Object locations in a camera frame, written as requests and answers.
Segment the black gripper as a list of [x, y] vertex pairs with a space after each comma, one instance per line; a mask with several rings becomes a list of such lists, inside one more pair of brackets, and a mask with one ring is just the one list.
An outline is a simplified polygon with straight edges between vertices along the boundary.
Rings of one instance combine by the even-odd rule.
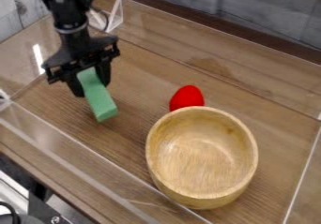
[[105, 86], [111, 82], [111, 60], [121, 55], [118, 36], [93, 37], [89, 28], [71, 34], [61, 34], [62, 45], [58, 52], [43, 63], [48, 83], [69, 84], [77, 97], [85, 96], [77, 74], [94, 67]]

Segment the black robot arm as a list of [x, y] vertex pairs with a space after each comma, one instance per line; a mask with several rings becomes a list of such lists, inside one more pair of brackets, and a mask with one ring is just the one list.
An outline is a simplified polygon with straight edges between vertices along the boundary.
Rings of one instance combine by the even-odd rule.
[[85, 96], [78, 74], [93, 69], [103, 86], [111, 82], [111, 61], [121, 55], [118, 36], [93, 37], [90, 18], [94, 0], [42, 0], [61, 37], [61, 47], [42, 68], [48, 83], [65, 82], [77, 97]]

